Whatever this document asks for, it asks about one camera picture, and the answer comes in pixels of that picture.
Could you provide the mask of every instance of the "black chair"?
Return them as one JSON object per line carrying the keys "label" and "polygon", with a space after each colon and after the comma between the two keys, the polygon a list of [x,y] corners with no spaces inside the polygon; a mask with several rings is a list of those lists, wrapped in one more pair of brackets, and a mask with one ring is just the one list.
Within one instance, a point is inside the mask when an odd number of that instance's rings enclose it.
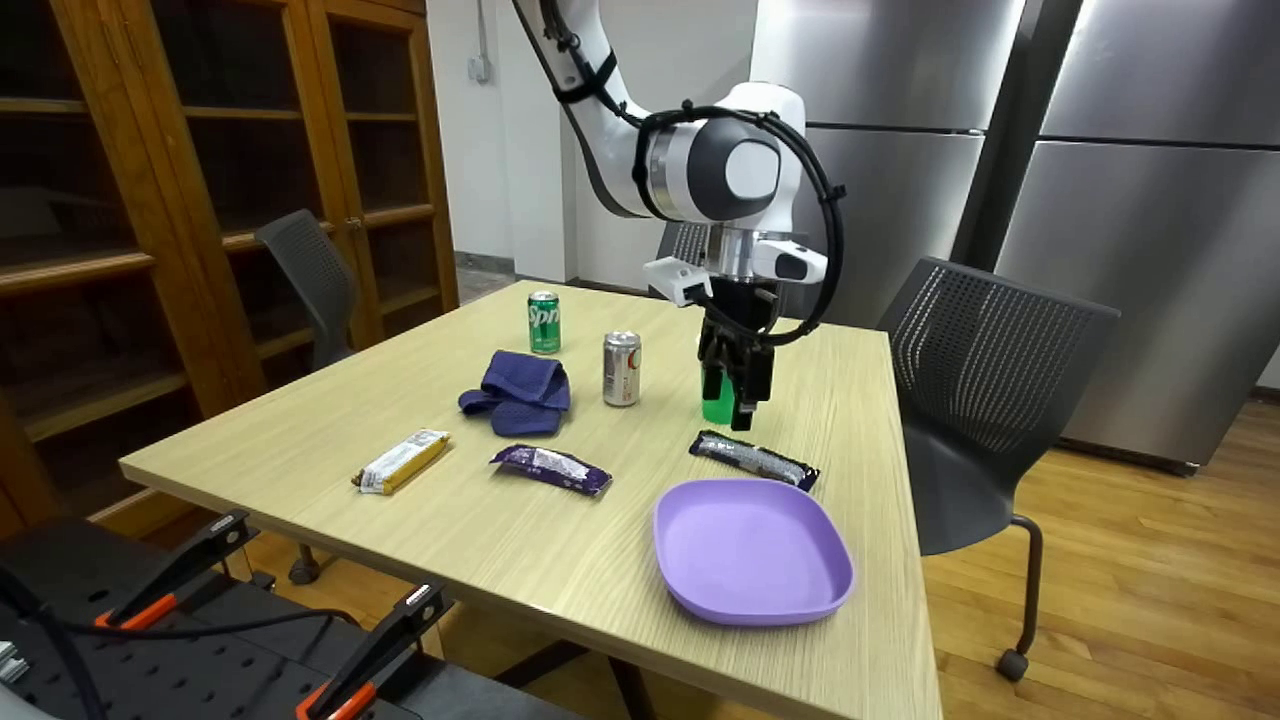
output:
{"label": "black chair", "polygon": [[[309,309],[316,344],[313,369],[352,354],[347,321],[354,309],[354,281],[344,254],[324,234],[313,211],[286,211],[263,229],[256,240],[266,243],[271,259],[286,277],[292,293]],[[292,582],[313,582],[320,577],[316,551],[300,544],[294,564],[286,566]]]}
{"label": "black chair", "polygon": [[995,659],[1029,672],[1038,614],[1045,530],[1012,507],[1022,473],[1059,441],[1120,310],[921,259],[884,332],[892,344],[921,551],[956,551],[1003,530],[1030,534],[1022,630]]}

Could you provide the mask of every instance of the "black cable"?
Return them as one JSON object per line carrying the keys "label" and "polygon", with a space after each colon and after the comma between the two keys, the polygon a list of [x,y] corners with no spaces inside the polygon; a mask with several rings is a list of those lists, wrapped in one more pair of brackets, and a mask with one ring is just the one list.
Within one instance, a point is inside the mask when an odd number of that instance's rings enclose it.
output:
{"label": "black cable", "polygon": [[316,637],[294,652],[300,663],[320,646],[320,638],[326,637],[333,619],[337,619],[337,614],[324,614],[320,627],[316,627]]}
{"label": "black cable", "polygon": [[115,638],[198,638],[198,637],[237,637],[250,627],[271,627],[271,623],[300,623],[300,619],[347,619],[358,627],[347,612],[326,612],[326,606],[309,606],[309,612],[284,612],[284,614],[259,614],[242,623],[209,623],[209,627],[189,627],[189,630],[124,630],[124,627],[94,627],[94,623],[62,623],[70,637],[115,637]]}
{"label": "black cable", "polygon": [[256,717],[259,700],[271,694],[271,682],[284,677],[286,659],[274,657],[271,672],[263,672],[263,681],[250,689],[250,694],[242,700],[242,717]]}
{"label": "black cable", "polygon": [[9,566],[0,566],[0,594],[3,594],[3,604],[10,604],[19,614],[26,614],[26,619],[48,637],[50,652],[62,659],[62,672],[68,672],[70,682],[74,682],[74,694],[78,694],[78,704],[82,704],[82,717],[89,717],[89,720],[105,720],[105,717],[109,717],[109,711],[105,711],[105,694],[94,691],[91,672],[89,672],[78,646],[70,642],[70,637],[62,630],[62,623],[48,612],[48,604],[34,600],[34,591],[30,591],[24,579],[15,579]]}
{"label": "black cable", "polygon": [[834,199],[842,194],[842,186],[830,186],[828,182],[828,171],[819,169],[819,160],[811,157],[811,145],[786,125],[779,118],[777,111],[738,111],[738,107],[718,107],[718,103],[678,103],[671,111],[654,111],[646,116],[642,125],[653,125],[646,132],[654,126],[674,126],[684,118],[714,118],[714,116],[726,116],[726,118],[738,118],[738,125],[750,125],[750,126],[762,126],[766,134],[777,134],[779,145],[786,145],[786,153],[799,160],[811,191],[817,191],[817,202],[822,211],[822,234],[828,234],[828,277],[822,277],[822,287],[817,296],[817,302],[806,309],[806,314],[793,328],[793,332],[779,332],[779,337],[757,337],[761,344],[793,344],[799,337],[806,337],[822,310],[830,309],[834,300],[834,284],[840,284],[840,271],[842,271],[842,229],[840,229],[840,211],[834,211]]}
{"label": "black cable", "polygon": [[557,0],[538,0],[543,11],[543,35],[568,50],[570,68],[578,73],[588,96],[595,96],[613,116],[619,116],[624,125],[638,125],[638,116],[626,111],[626,103],[619,103],[617,96],[606,96],[606,74],[613,68],[592,68],[588,56],[578,50],[578,35],[564,24],[560,3]]}

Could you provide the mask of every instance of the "green can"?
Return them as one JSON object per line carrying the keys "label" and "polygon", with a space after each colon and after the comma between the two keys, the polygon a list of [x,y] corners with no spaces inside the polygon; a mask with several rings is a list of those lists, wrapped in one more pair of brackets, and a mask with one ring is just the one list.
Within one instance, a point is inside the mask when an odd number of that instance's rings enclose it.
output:
{"label": "green can", "polygon": [[557,293],[527,296],[527,346],[533,353],[560,353],[560,296]]}

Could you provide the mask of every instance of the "silver can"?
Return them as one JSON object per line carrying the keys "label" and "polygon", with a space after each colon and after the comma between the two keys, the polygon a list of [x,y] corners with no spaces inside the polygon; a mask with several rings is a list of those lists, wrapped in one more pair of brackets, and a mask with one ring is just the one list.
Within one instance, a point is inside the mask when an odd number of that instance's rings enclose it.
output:
{"label": "silver can", "polygon": [[638,403],[638,332],[604,332],[604,403]]}

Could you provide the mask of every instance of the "stainless steel refrigerator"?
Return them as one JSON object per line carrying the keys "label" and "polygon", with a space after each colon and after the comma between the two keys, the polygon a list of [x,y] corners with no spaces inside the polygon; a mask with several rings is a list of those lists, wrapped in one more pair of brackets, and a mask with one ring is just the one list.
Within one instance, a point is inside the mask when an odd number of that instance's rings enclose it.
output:
{"label": "stainless steel refrigerator", "polygon": [[1280,344],[1280,3],[1085,0],[995,254],[1117,302],[1067,441],[1197,473]]}
{"label": "stainless steel refrigerator", "polygon": [[[761,0],[750,79],[805,96],[806,145],[846,186],[828,321],[874,323],[921,254],[952,254],[978,199],[1021,16],[1022,0]],[[819,240],[819,229],[799,191],[795,233]]]}

